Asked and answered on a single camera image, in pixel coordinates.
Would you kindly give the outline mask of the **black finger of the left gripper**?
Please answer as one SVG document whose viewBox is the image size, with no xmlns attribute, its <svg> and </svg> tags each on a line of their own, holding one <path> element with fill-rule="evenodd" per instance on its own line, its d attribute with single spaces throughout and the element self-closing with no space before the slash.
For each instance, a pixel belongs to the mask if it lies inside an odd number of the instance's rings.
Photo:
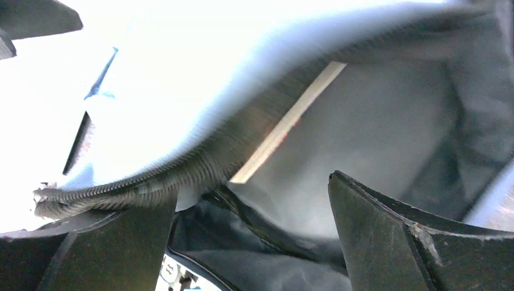
<svg viewBox="0 0 514 291">
<path fill-rule="evenodd" d="M 1 59 L 16 56 L 14 40 L 81 30 L 79 14 L 55 0 L 1 0 Z"/>
</svg>

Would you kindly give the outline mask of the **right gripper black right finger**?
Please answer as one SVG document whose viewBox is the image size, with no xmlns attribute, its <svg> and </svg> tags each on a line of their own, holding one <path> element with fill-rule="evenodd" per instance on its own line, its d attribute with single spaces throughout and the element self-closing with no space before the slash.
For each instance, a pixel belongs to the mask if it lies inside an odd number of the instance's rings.
<svg viewBox="0 0 514 291">
<path fill-rule="evenodd" d="M 513 233 L 433 215 L 340 171 L 328 191 L 353 290 L 513 289 Z"/>
</svg>

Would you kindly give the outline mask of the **blue grey backpack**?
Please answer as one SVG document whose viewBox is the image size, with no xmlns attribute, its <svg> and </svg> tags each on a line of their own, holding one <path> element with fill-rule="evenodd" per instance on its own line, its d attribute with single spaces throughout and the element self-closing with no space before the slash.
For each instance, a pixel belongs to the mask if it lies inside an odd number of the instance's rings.
<svg viewBox="0 0 514 291">
<path fill-rule="evenodd" d="M 335 171 L 490 229 L 513 175 L 512 39 L 511 1 L 155 15 L 101 58 L 64 173 L 35 192 L 35 213 L 174 206 L 162 263 L 221 290 L 353 290 Z M 332 61 L 347 66 L 248 182 L 231 183 Z"/>
</svg>

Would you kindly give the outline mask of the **dark Tale of Two Cities book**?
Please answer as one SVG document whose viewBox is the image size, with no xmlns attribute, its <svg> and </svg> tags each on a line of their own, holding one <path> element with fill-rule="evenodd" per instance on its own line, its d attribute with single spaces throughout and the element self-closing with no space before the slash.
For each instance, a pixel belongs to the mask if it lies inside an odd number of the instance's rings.
<svg viewBox="0 0 514 291">
<path fill-rule="evenodd" d="M 306 88 L 304 93 L 292 105 L 284 117 L 270 131 L 263 142 L 256 148 L 247 162 L 232 176 L 231 183 L 245 184 L 274 154 L 284 142 L 291 129 L 298 123 L 306 110 L 318 96 L 336 79 L 347 65 L 332 61 Z"/>
</svg>

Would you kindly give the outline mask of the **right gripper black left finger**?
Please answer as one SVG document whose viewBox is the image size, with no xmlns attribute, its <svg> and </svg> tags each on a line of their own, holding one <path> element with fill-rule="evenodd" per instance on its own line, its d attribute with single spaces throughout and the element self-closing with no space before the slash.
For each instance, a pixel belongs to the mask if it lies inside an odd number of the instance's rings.
<svg viewBox="0 0 514 291">
<path fill-rule="evenodd" d="M 2 290 L 154 290 L 174 206 L 89 211 L 1 235 Z"/>
</svg>

